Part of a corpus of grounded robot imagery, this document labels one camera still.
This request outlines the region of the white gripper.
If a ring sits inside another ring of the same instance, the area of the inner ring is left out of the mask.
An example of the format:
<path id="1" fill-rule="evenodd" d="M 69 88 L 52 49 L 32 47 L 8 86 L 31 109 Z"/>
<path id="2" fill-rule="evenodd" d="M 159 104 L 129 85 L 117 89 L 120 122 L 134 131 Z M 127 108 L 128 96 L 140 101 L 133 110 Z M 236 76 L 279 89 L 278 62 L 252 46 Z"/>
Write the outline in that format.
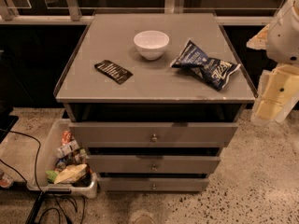
<path id="1" fill-rule="evenodd" d="M 246 44 L 250 49 L 266 49 L 269 24 Z M 271 72 L 263 71 L 258 86 L 251 121 L 264 126 L 282 122 L 299 101 L 299 65 L 279 63 Z"/>

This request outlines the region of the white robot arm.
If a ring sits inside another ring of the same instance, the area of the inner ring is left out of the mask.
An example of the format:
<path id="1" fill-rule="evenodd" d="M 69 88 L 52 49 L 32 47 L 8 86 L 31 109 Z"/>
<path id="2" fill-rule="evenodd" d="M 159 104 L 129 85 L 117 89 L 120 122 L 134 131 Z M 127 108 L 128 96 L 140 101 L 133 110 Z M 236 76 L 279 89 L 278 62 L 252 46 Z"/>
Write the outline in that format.
<path id="1" fill-rule="evenodd" d="M 263 71 L 251 121 L 266 125 L 281 122 L 298 102 L 299 93 L 299 0 L 288 0 L 257 35 L 247 42 L 250 49 L 264 49 L 277 66 Z"/>

